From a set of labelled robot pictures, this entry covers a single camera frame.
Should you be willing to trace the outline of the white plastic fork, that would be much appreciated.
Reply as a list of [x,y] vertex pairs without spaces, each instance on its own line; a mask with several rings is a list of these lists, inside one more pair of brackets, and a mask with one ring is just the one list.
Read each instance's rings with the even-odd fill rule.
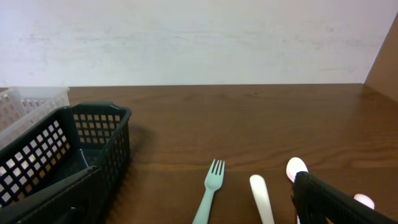
[[271,201],[264,178],[260,175],[254,174],[250,176],[249,182],[261,222],[263,224],[274,224]]

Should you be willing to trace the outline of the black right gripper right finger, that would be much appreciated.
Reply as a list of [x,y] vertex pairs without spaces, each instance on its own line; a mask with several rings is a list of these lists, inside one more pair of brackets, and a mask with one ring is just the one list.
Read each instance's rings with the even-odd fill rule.
[[304,171],[295,176],[292,202],[301,224],[397,224]]

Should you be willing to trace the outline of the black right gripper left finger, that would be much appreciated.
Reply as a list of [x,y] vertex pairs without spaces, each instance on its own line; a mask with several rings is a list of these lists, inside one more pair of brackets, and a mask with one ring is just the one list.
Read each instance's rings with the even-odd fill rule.
[[104,172],[91,166],[1,209],[1,223],[96,223]]

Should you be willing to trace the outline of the mint green plastic fork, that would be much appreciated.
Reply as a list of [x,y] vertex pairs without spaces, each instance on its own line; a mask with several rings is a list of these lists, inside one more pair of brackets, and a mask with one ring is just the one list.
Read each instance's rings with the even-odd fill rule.
[[193,224],[207,224],[214,194],[223,185],[225,161],[214,159],[205,178],[205,193]]

